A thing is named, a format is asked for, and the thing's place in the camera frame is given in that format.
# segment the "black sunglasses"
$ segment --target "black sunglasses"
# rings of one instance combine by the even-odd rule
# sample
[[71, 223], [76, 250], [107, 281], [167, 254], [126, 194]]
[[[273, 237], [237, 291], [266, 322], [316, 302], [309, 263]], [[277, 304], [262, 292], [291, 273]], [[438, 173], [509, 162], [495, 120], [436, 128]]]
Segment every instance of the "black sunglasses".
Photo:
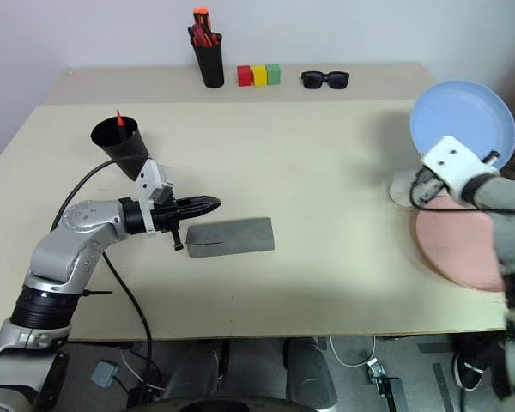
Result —
[[304, 88], [320, 88], [327, 82], [331, 88], [346, 88], [349, 81], [347, 71], [331, 71], [327, 75], [322, 71], [304, 71], [301, 73]]

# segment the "black cable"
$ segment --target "black cable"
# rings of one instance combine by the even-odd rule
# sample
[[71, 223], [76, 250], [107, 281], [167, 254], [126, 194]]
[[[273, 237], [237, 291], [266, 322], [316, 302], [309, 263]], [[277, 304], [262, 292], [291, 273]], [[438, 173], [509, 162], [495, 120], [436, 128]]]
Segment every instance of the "black cable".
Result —
[[[94, 167], [92, 170], [90, 170], [86, 176], [84, 176], [80, 182], [74, 187], [72, 191], [70, 191], [69, 195], [65, 198], [63, 203], [61, 204], [61, 207], [59, 208], [57, 214], [55, 215], [55, 219], [53, 220], [53, 223], [51, 225], [52, 232], [61, 221], [61, 217], [63, 216], [65, 210], [69, 206], [70, 201], [76, 196], [76, 193], [90, 180], [92, 176], [94, 176], [98, 171], [104, 169], [107, 166], [110, 166], [112, 164], [118, 163], [120, 161], [130, 161], [130, 160], [137, 160], [137, 159], [148, 159], [148, 156], [143, 155], [132, 155], [132, 156], [122, 156], [118, 157], [117, 159], [112, 159], [109, 161], [104, 161], [97, 167]], [[128, 286], [124, 283], [114, 266], [112, 266], [111, 260], [109, 257], [103, 252], [103, 258], [105, 259], [106, 265], [109, 267], [109, 269], [112, 272], [112, 275], [115, 277], [115, 279], [118, 281], [122, 289], [126, 292], [128, 295], [128, 298], [130, 298], [130, 301], [132, 305], [136, 308], [137, 314], [139, 315], [139, 318], [142, 321], [143, 328], [145, 329], [145, 335], [147, 337], [147, 361], [145, 362], [145, 371], [142, 375], [143, 383], [142, 383], [142, 391], [140, 396], [141, 403], [143, 402], [145, 398], [145, 393], [147, 390], [147, 383], [148, 383], [148, 374], [151, 367], [151, 362], [153, 358], [153, 336], [151, 334], [151, 330], [148, 326], [147, 318], [145, 317], [145, 314], [143, 313], [142, 308], [139, 306], [139, 303], [136, 300], [136, 297], [133, 295], [133, 293], [130, 291]]]
[[69, 195], [63, 201], [63, 204], [61, 204], [61, 207], [59, 208], [59, 211], [55, 215], [55, 219], [53, 220], [53, 223], [51, 225], [50, 232], [53, 231], [53, 229], [55, 229], [58, 226], [59, 221], [61, 220], [61, 216], [63, 216], [63, 213], [67, 209], [67, 206], [69, 206], [70, 201], [73, 199], [73, 197], [76, 195], [76, 193], [78, 193], [78, 191], [86, 184], [86, 182], [88, 182], [88, 180], [90, 180], [90, 178], [92, 176], [94, 176], [99, 170], [104, 169], [105, 167], [113, 165], [115, 163], [119, 163], [120, 161], [134, 161], [134, 160], [138, 160], [138, 159], [148, 159], [148, 156], [143, 156], [143, 155], [122, 156], [122, 157], [118, 157], [117, 159], [111, 159], [109, 161], [104, 161], [97, 167], [94, 167], [92, 170], [90, 170], [88, 172], [88, 174], [86, 174], [86, 176], [84, 176], [82, 178], [82, 180], [76, 184], [74, 189], [72, 191], [70, 191]]
[[465, 412], [465, 389], [460, 389], [460, 412]]
[[[140, 358], [140, 359], [143, 359], [143, 360], [146, 360], [147, 357], [143, 356], [142, 354], [138, 354], [136, 351], [134, 350], [129, 350], [129, 352], [131, 354], [133, 354], [134, 356]], [[162, 381], [162, 372], [161, 372], [161, 369], [158, 367], [158, 365], [156, 365], [156, 363], [151, 359], [151, 365], [153, 365], [154, 367], [154, 370], [156, 371], [156, 376], [157, 376], [157, 380], [156, 380], [156, 383], [155, 385], [160, 385], [161, 384], [161, 381]]]
[[112, 275], [115, 277], [115, 279], [120, 284], [120, 287], [126, 292], [128, 295], [128, 298], [130, 298], [131, 304], [136, 308], [137, 314], [139, 315], [139, 318], [141, 319], [141, 322], [143, 324], [143, 328], [145, 329], [145, 335], [147, 337], [147, 361], [145, 362], [145, 371], [143, 372], [143, 389], [142, 389], [142, 398], [144, 397], [144, 392], [147, 390], [147, 383], [148, 383], [148, 372], [150, 370], [151, 361], [153, 359], [153, 336], [151, 335], [151, 329], [148, 327], [147, 318], [145, 318], [145, 313], [143, 313], [142, 308], [139, 306], [139, 303], [137, 302], [136, 297], [131, 292], [130, 288], [126, 286], [120, 275], [118, 274], [117, 270], [114, 269], [114, 266], [112, 266], [111, 260], [106, 255], [105, 252], [103, 252], [103, 258], [105, 259], [106, 265], [109, 267], [109, 269], [112, 272]]
[[117, 378], [116, 376], [113, 376], [113, 377], [112, 377], [112, 380], [114, 380], [118, 385], [120, 385], [120, 387], [122, 388], [122, 390], [123, 390], [124, 392], [126, 392], [126, 395], [128, 395], [128, 396], [130, 395], [130, 392], [128, 391], [128, 388], [126, 388], [126, 385], [124, 385], [124, 384], [122, 383], [122, 381], [121, 381], [119, 378]]
[[515, 215], [515, 209], [431, 209], [424, 208], [420, 204], [416, 203], [414, 200], [414, 189], [417, 186], [416, 182], [414, 182], [410, 186], [409, 200], [410, 204], [418, 210], [423, 210], [425, 212], [436, 212], [436, 213], [476, 213], [476, 212], [486, 212], [486, 213], [500, 213], [502, 215]]

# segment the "blue plate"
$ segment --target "blue plate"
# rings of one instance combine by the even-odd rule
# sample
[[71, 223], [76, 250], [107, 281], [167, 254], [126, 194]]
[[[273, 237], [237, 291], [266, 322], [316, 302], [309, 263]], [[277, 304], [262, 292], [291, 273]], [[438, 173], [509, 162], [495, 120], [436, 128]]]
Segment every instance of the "blue plate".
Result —
[[496, 150], [500, 153], [494, 163], [498, 169], [515, 151], [515, 120], [506, 103], [473, 82], [441, 82], [426, 90], [410, 116], [410, 132], [422, 154], [444, 135], [456, 137], [480, 159]]

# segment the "red block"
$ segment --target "red block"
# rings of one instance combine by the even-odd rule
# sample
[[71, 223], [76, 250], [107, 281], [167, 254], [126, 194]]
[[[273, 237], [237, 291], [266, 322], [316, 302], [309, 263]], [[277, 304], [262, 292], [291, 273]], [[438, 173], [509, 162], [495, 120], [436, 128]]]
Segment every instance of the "red block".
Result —
[[250, 66], [237, 66], [237, 76], [239, 78], [239, 86], [251, 86]]

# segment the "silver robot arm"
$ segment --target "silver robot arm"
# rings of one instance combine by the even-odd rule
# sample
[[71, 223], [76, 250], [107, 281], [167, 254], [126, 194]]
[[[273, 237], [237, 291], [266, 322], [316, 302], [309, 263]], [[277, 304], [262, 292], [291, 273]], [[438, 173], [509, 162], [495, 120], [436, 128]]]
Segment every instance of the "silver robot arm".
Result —
[[167, 168], [148, 160], [136, 180], [138, 201], [83, 202], [68, 209], [34, 250], [21, 294], [0, 330], [0, 411], [21, 412], [55, 403], [68, 356], [61, 352], [78, 300], [101, 253], [131, 234], [171, 232], [179, 221], [209, 213], [215, 197], [175, 199]]
[[40, 241], [0, 330], [0, 410], [32, 410], [53, 365], [64, 358], [59, 349], [101, 253], [128, 235], [120, 202], [84, 202]]
[[[494, 224], [494, 250], [500, 263], [500, 272], [506, 285], [508, 313], [506, 326], [510, 340], [506, 342], [506, 369], [515, 393], [515, 213], [496, 213], [494, 209], [515, 211], [515, 181], [499, 177], [490, 166], [497, 154], [480, 161], [453, 136], [444, 136], [422, 158], [425, 166], [416, 183], [424, 187], [428, 179], [437, 179], [448, 188], [453, 200], [463, 205], [473, 205], [488, 212]], [[424, 203], [434, 196], [430, 190], [421, 192]], [[503, 410], [515, 411], [515, 394], [505, 401]]]

